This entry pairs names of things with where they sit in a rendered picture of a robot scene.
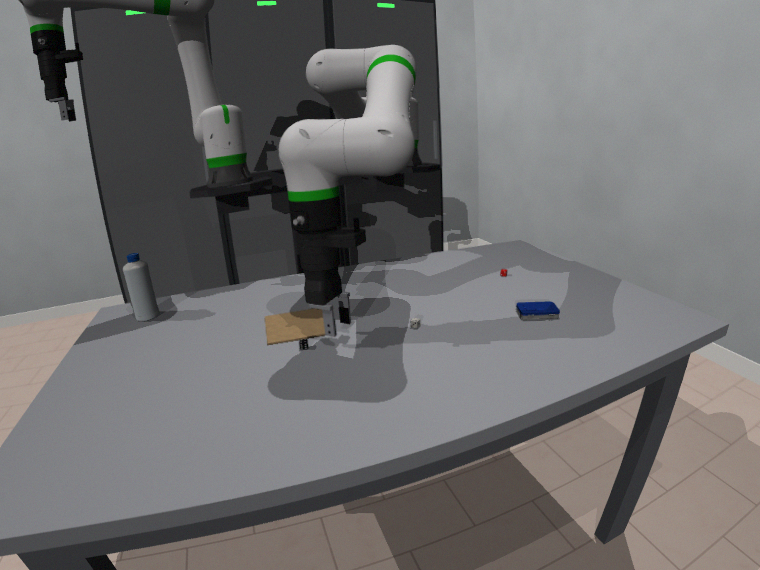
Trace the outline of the grey bottle with blue cap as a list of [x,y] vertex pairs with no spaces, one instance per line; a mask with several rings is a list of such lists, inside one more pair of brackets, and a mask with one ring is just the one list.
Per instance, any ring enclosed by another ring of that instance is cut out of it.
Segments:
[[148,321],[159,315],[148,264],[140,260],[138,253],[127,255],[128,263],[123,267],[129,295],[136,320]]

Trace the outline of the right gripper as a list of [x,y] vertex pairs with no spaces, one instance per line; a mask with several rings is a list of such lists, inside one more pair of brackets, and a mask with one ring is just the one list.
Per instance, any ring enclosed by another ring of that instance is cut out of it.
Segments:
[[75,43],[76,50],[66,50],[64,33],[58,30],[35,31],[31,33],[31,40],[33,53],[38,59],[40,77],[45,84],[46,100],[58,102],[61,120],[76,121],[74,100],[68,99],[65,86],[65,63],[83,60],[79,43]]

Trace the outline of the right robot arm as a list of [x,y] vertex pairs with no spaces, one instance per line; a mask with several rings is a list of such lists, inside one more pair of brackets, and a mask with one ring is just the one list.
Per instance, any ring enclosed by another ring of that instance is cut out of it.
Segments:
[[207,187],[223,187],[253,180],[246,163],[242,111],[237,106],[222,105],[211,65],[205,15],[212,9],[214,0],[19,2],[26,13],[30,33],[39,30],[58,30],[64,33],[63,11],[70,7],[112,8],[168,15],[186,79],[194,136],[200,145],[205,146],[209,165]]

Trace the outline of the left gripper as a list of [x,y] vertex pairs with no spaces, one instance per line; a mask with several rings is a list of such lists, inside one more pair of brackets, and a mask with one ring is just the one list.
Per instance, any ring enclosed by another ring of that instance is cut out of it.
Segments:
[[310,308],[322,309],[325,335],[335,337],[333,305],[328,302],[337,296],[340,323],[351,323],[350,292],[342,291],[338,273],[339,248],[354,248],[366,242],[366,231],[359,228],[359,218],[354,218],[354,227],[337,230],[341,224],[339,196],[317,201],[289,201],[289,208],[305,275],[306,302]]

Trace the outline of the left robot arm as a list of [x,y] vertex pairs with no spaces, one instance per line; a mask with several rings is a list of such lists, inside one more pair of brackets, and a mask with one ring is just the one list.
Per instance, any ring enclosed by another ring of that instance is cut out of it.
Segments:
[[306,78],[336,119],[301,120],[282,135],[289,201],[337,197],[343,176],[390,176],[422,165],[418,102],[411,98],[416,63],[407,49],[324,49],[310,58]]

